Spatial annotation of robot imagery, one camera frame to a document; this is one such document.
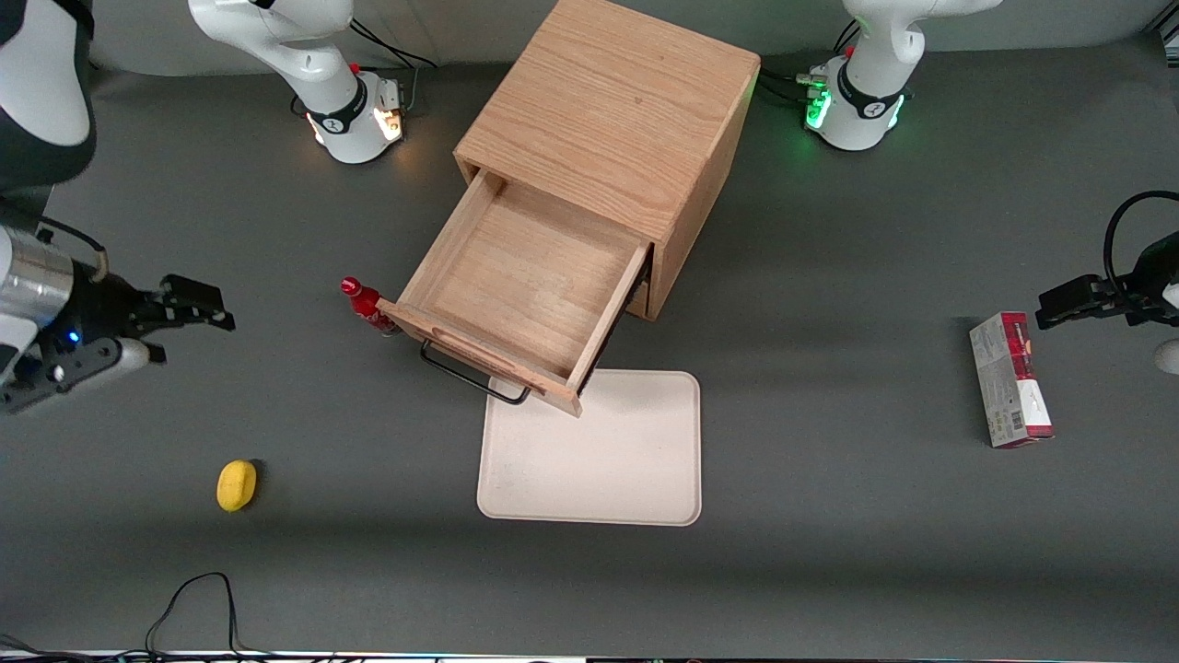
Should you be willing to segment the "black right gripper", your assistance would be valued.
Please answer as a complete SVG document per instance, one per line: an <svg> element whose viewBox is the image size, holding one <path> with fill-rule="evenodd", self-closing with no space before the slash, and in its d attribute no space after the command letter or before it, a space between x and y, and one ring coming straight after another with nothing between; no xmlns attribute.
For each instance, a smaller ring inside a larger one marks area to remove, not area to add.
<svg viewBox="0 0 1179 663"><path fill-rule="evenodd" d="M136 289L117 275L94 282L73 278L70 295L70 344L101 337L144 337L152 332L186 326L211 326L235 332L233 315L223 310L222 290L199 281L167 275L162 280L163 307L156 291Z"/></svg>

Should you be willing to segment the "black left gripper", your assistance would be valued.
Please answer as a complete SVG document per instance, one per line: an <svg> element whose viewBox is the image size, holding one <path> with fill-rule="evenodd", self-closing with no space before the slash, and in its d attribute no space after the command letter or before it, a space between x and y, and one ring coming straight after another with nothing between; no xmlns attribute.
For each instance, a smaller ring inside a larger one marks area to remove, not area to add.
<svg viewBox="0 0 1179 663"><path fill-rule="evenodd" d="M1178 310L1167 288L1174 285L1178 273L1178 232L1157 239L1140 256L1129 276L1126 293L1141 307L1141 311L1129 311L1115 281L1099 275L1082 275L1068 285L1058 285L1038 297L1036 323L1039 329L1053 329L1071 320L1115 319L1126 315L1128 326L1157 322L1178 327Z"/></svg>

